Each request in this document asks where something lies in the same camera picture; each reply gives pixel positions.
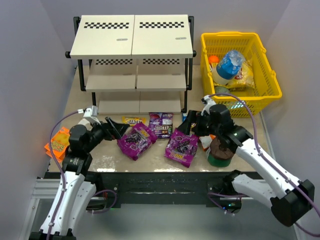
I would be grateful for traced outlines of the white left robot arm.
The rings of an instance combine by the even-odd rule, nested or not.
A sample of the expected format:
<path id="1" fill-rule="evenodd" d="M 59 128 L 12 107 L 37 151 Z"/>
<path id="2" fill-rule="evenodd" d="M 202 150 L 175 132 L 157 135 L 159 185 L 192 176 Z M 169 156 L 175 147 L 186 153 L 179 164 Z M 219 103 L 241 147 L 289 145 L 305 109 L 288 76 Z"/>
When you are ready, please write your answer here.
<path id="1" fill-rule="evenodd" d="M 62 162 L 57 193 L 39 231 L 31 240 L 74 240 L 74 231 L 88 203 L 97 191 L 94 178 L 87 177 L 93 157 L 91 151 L 102 141 L 121 139 L 130 127 L 105 118 L 93 120 L 91 129 L 83 124 L 69 131 L 69 146 Z"/>

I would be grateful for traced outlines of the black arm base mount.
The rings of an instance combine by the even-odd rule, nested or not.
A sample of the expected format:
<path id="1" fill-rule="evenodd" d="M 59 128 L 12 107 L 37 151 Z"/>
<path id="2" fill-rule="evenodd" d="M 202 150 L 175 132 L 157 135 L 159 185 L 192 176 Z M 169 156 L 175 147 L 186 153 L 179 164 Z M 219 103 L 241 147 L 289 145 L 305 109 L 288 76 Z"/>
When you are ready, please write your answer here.
<path id="1" fill-rule="evenodd" d="M 232 172 L 111 172 L 90 173 L 96 181 L 97 196 L 87 211 L 95 213 L 120 208 L 124 204 L 142 205 L 206 205 L 212 200 L 230 209 L 239 209 L 239 193 L 230 180 Z"/>

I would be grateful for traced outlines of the yellow M&M's candy bag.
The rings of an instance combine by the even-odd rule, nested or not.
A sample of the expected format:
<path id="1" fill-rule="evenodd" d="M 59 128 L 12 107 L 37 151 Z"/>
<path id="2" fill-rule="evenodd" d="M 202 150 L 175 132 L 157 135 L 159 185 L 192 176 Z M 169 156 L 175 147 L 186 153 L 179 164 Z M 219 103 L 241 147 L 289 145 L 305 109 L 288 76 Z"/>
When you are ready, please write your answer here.
<path id="1" fill-rule="evenodd" d="M 147 119 L 145 117 L 128 117 L 128 116 L 123 116 L 122 117 L 122 122 L 124 124 L 128 124 L 130 126 L 134 126 L 139 123 L 145 124 Z"/>

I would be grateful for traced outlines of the magenta grape candy bag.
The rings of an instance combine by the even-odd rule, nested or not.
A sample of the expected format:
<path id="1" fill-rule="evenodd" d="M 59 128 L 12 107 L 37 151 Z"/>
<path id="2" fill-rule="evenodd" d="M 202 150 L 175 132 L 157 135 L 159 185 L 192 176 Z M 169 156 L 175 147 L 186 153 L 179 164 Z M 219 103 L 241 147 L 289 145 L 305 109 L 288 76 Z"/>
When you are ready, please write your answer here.
<path id="1" fill-rule="evenodd" d="M 176 128 L 165 148 L 164 157 L 189 168 L 198 149 L 198 140 L 196 135 L 186 135 Z"/>
<path id="2" fill-rule="evenodd" d="M 140 122 L 134 125 L 121 139 L 117 140 L 117 145 L 124 155 L 136 161 L 157 139 L 155 133 Z"/>

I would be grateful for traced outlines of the purple M&M's candy bag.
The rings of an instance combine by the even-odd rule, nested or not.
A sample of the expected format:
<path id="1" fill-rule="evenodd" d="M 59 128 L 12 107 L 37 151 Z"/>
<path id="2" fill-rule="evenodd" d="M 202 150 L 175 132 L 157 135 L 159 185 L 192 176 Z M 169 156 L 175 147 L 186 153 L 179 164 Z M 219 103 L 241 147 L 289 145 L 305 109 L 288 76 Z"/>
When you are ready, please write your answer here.
<path id="1" fill-rule="evenodd" d="M 173 114 L 166 112 L 150 112 L 148 127 L 158 139 L 170 138 L 173 133 Z"/>

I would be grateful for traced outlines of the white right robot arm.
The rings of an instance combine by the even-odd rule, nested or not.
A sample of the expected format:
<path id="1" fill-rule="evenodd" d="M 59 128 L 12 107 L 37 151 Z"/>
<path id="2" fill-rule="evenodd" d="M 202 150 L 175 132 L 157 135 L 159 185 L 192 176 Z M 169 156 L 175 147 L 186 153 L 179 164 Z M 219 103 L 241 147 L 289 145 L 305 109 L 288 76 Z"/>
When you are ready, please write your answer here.
<path id="1" fill-rule="evenodd" d="M 279 165 L 257 143 L 256 137 L 234 123 L 225 105 L 206 106 L 202 111 L 190 110 L 177 129 L 186 135 L 194 132 L 198 137 L 214 135 L 224 148 L 251 165 L 268 185 L 235 170 L 230 175 L 233 190 L 270 208 L 284 226 L 291 227 L 315 208 L 313 183 L 308 179 L 300 180 Z"/>

